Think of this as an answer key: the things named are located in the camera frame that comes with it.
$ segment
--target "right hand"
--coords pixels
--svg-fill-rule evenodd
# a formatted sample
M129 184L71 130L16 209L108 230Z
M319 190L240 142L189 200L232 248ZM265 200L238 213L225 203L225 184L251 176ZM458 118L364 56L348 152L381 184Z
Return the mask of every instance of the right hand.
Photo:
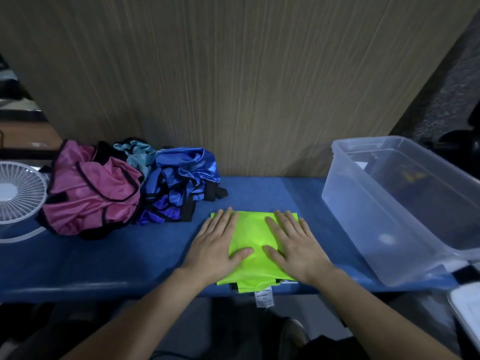
M290 211L275 211L275 217L283 228L270 217L266 222L279 241L280 252L268 245L263 250L285 273L315 286L318 279L335 270L303 218L297 221Z

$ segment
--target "desk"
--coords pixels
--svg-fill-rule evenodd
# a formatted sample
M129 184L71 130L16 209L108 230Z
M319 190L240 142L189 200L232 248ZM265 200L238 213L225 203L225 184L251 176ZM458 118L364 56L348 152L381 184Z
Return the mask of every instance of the desk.
M332 262L372 292L442 289L457 286L451 274L387 287L375 278L321 198L323 178L223 177L229 196L197 203L192 222L129 225L99 241L43 232L0 244L0 302L100 301L138 298L179 266L191 240L211 212L290 210L307 220ZM282 283L275 294L315 293L299 283ZM210 285L201 296L230 296L228 285Z

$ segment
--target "hand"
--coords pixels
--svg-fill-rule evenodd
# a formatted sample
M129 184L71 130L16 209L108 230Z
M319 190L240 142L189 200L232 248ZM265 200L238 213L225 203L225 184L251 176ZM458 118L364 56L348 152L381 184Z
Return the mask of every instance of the hand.
M213 219L207 218L191 243L181 267L200 280L203 287L225 278L254 252L253 248L242 248L229 257L238 216L238 212L232 215L231 207L226 212L219 210Z
M285 211L285 214L275 211L275 217L283 229L270 217L266 221L279 241L281 253L268 245L263 250L291 277L311 286L317 285L318 279L335 266L303 218L297 221L290 211Z

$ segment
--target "plastic bin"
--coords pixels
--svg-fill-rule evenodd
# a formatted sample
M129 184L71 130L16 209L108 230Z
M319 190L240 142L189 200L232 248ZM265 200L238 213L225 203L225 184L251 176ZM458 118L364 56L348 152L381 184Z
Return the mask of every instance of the plastic bin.
M399 136L332 150L321 196L383 284L480 258L480 181Z

